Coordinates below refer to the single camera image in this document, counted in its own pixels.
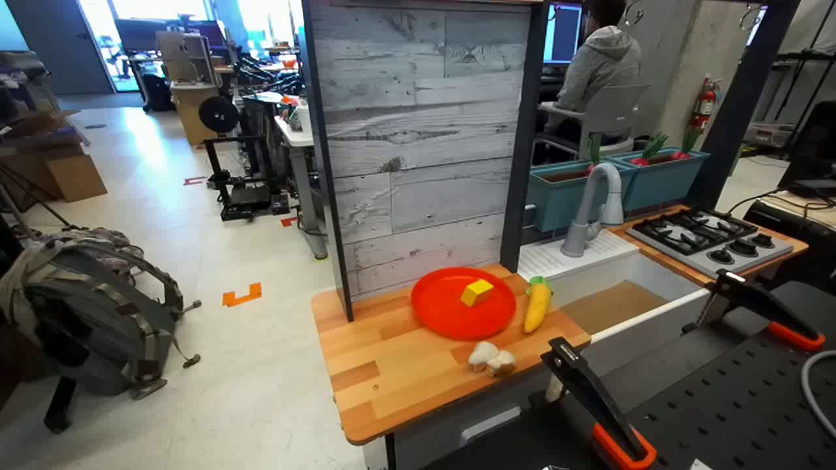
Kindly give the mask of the black orange clamp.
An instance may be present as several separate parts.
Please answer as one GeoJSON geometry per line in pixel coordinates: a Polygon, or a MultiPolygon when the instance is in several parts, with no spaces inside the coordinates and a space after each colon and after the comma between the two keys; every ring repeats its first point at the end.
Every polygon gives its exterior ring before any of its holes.
{"type": "Polygon", "coordinates": [[[768,322],[768,335],[802,354],[820,354],[827,348],[827,335],[802,322],[785,301],[750,286],[743,274],[722,269],[710,283],[710,296],[697,317],[697,328],[716,324],[734,308],[757,314],[768,322]]]}
{"type": "Polygon", "coordinates": [[[588,360],[564,339],[548,342],[545,365],[594,419],[592,442],[614,470],[653,470],[658,449],[626,419],[588,360]]]}

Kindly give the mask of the black orange clamp front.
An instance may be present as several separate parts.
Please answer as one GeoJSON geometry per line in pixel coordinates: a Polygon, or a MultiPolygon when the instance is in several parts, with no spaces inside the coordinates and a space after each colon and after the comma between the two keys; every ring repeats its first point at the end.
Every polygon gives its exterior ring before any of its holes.
{"type": "Polygon", "coordinates": [[[545,365],[594,419],[592,442],[614,470],[653,470],[658,449],[626,419],[588,360],[564,339],[548,342],[545,365]]]}

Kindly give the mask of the grey backpack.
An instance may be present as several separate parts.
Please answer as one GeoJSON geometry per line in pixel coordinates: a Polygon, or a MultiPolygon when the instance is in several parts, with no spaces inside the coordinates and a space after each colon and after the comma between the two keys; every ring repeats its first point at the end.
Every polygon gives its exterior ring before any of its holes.
{"type": "Polygon", "coordinates": [[[159,391],[168,356],[192,369],[201,356],[179,346],[179,322],[200,308],[138,245],[103,230],[43,235],[0,281],[4,317],[59,375],[46,427],[72,427],[78,386],[145,401],[159,391]]]}

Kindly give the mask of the cardboard box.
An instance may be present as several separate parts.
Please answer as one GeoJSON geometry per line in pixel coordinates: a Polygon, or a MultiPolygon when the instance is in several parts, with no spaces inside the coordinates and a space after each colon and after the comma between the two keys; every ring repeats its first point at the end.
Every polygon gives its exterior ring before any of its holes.
{"type": "Polygon", "coordinates": [[[107,193],[103,175],[89,155],[49,158],[47,173],[52,175],[66,201],[82,201],[107,193]]]}

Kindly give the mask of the seated person in grey hoodie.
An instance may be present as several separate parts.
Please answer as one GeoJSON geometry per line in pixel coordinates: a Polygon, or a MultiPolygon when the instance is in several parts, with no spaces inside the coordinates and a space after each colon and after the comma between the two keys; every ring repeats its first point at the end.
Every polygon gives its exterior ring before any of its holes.
{"type": "Polygon", "coordinates": [[[641,74],[641,46],[620,26],[628,0],[584,0],[584,46],[558,94],[562,109],[584,112],[610,86],[629,86],[641,74]]]}

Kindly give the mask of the red round plate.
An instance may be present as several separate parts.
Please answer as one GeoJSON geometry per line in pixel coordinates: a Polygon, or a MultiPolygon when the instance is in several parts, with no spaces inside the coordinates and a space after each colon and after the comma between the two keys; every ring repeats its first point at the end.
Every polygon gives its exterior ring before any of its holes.
{"type": "Polygon", "coordinates": [[[424,274],[410,290],[410,308],[420,328],[447,339],[486,339],[504,333],[516,317],[513,288],[474,266],[447,266],[424,274]],[[469,283],[488,281],[495,290],[474,308],[461,303],[469,283]]]}

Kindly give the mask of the white toy sink unit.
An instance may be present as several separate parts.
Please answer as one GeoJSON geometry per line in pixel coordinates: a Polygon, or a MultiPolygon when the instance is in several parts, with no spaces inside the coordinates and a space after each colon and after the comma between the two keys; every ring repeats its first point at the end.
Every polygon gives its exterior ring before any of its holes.
{"type": "Polygon", "coordinates": [[[520,249],[518,274],[545,277],[560,314],[592,335],[584,356],[607,377],[680,338],[708,290],[620,235],[598,235],[580,258],[562,241],[520,249]]]}

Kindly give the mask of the black equipment stand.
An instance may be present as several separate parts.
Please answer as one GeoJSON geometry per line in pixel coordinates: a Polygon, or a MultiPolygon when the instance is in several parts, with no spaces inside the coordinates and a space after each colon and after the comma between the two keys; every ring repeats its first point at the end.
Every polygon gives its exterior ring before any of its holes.
{"type": "Polygon", "coordinates": [[[221,220],[255,222],[258,215],[289,215],[291,201],[275,180],[270,146],[264,133],[251,133],[240,125],[240,112],[230,98],[210,98],[200,104],[200,121],[211,130],[205,151],[211,168],[206,180],[221,197],[221,220]],[[221,166],[221,146],[232,145],[243,173],[232,175],[221,166]]]}

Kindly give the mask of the black orange clamp rear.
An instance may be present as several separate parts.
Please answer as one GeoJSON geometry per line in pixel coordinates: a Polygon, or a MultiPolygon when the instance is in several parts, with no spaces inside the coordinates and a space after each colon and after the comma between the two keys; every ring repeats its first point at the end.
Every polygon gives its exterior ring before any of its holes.
{"type": "Polygon", "coordinates": [[[697,328],[716,324],[734,308],[757,314],[768,322],[768,335],[802,354],[820,354],[827,348],[827,335],[802,322],[785,301],[750,286],[743,274],[722,269],[710,283],[710,296],[697,317],[697,328]]]}

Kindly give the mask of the red fire extinguisher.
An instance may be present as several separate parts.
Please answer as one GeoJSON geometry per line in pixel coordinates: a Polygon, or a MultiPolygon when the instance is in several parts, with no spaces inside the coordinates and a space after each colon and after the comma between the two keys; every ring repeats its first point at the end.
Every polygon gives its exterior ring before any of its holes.
{"type": "Polygon", "coordinates": [[[703,133],[718,103],[718,85],[705,76],[690,112],[690,128],[703,133]]]}

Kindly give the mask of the grey wood-pattern back panel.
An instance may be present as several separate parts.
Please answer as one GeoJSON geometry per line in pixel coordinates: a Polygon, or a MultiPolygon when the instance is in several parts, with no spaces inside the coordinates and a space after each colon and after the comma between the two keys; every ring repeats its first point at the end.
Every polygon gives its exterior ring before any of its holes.
{"type": "Polygon", "coordinates": [[[546,0],[303,0],[345,312],[501,258],[546,0]]]}

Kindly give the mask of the grey toy tap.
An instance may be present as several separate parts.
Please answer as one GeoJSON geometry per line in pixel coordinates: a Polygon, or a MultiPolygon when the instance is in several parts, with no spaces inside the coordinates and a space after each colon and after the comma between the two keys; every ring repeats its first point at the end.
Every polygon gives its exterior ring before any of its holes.
{"type": "Polygon", "coordinates": [[[584,198],[564,237],[562,254],[580,258],[605,226],[623,222],[623,175],[612,162],[602,162],[585,179],[584,198]]]}

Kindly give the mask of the white toy garlic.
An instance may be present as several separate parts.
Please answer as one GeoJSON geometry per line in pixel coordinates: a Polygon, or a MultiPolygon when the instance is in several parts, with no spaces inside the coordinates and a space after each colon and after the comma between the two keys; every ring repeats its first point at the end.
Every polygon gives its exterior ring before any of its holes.
{"type": "Polygon", "coordinates": [[[509,351],[499,351],[495,342],[479,342],[469,359],[474,371],[488,371],[492,377],[507,377],[518,360],[509,351]]]}

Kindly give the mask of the toy stove top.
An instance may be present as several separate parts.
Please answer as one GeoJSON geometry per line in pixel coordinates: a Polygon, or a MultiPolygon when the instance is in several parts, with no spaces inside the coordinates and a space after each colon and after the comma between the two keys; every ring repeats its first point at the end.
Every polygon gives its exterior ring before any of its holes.
{"type": "Polygon", "coordinates": [[[794,254],[786,241],[754,222],[703,210],[641,220],[628,235],[658,252],[665,262],[708,277],[761,271],[794,254]]]}

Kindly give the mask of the yellow cheese block toy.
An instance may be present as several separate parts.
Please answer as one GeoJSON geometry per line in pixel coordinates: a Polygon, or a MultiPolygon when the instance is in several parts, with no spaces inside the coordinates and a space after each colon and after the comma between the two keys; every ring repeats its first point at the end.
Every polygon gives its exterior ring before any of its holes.
{"type": "Polygon", "coordinates": [[[479,305],[488,292],[495,290],[495,286],[488,281],[475,281],[469,283],[465,290],[461,292],[461,303],[474,308],[479,305]]]}

